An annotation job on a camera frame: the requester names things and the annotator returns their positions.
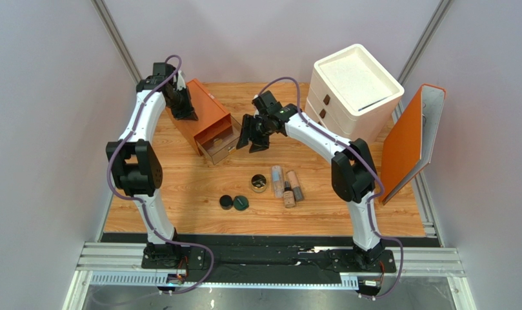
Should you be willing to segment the orange drawer box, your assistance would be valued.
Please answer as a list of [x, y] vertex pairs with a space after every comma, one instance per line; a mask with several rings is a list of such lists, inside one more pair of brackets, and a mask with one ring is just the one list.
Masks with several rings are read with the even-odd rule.
[[204, 156], [210, 147], [220, 146], [223, 140], [233, 135], [232, 117], [220, 101], [198, 79], [186, 83], [190, 93], [196, 120], [173, 117], [167, 110], [172, 123], [199, 156]]

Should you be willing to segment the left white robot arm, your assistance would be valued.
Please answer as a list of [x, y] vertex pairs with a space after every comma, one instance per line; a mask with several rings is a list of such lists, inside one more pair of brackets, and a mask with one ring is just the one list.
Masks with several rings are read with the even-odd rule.
[[110, 190], [135, 203], [147, 229], [144, 259], [171, 264], [183, 258], [176, 229], [170, 223], [159, 193], [163, 169], [152, 146], [161, 114], [169, 110], [178, 121], [198, 116], [179, 66], [154, 63], [152, 74], [136, 85], [136, 105], [124, 132], [106, 145], [107, 181]]

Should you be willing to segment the clear drawer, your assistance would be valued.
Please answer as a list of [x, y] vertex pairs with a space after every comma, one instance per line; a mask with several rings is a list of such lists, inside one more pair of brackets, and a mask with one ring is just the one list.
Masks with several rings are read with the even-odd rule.
[[211, 126], [204, 130], [196, 137], [200, 153], [213, 165], [217, 165], [236, 150], [240, 129], [240, 124], [232, 120], [230, 124]]

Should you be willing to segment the small foundation bottle black cap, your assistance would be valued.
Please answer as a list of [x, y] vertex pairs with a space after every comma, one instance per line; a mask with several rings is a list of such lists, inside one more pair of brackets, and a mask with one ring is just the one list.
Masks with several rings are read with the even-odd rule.
[[293, 208], [296, 206], [294, 192], [289, 181], [284, 182], [283, 203], [286, 208]]

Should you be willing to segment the beige tube grey cap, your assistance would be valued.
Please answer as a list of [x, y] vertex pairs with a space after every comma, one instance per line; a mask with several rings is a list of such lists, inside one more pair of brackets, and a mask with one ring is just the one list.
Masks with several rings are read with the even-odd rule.
[[299, 179], [297, 177], [297, 174], [294, 170], [289, 170], [286, 173], [286, 176], [288, 178], [288, 181], [290, 182], [291, 189], [294, 193], [295, 201], [301, 202], [305, 199], [303, 191], [300, 186]]

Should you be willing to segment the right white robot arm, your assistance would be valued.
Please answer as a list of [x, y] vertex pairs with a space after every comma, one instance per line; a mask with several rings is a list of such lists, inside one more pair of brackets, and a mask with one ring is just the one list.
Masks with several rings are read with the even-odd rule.
[[346, 202], [354, 226], [353, 242], [368, 262], [384, 247], [377, 231], [371, 199], [376, 189], [376, 170], [370, 150], [362, 139], [350, 141], [315, 123], [296, 105], [282, 104], [269, 91], [252, 100], [254, 115], [245, 114], [237, 148], [251, 153], [267, 150], [270, 136], [278, 133], [300, 141], [329, 162], [331, 185]]

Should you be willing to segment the clear blue-label bottle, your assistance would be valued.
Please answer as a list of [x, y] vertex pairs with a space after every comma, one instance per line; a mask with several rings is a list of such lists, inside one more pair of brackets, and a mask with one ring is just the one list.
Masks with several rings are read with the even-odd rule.
[[274, 165], [271, 167], [271, 178], [274, 197], [282, 198], [285, 181], [283, 177], [283, 169], [281, 166]]

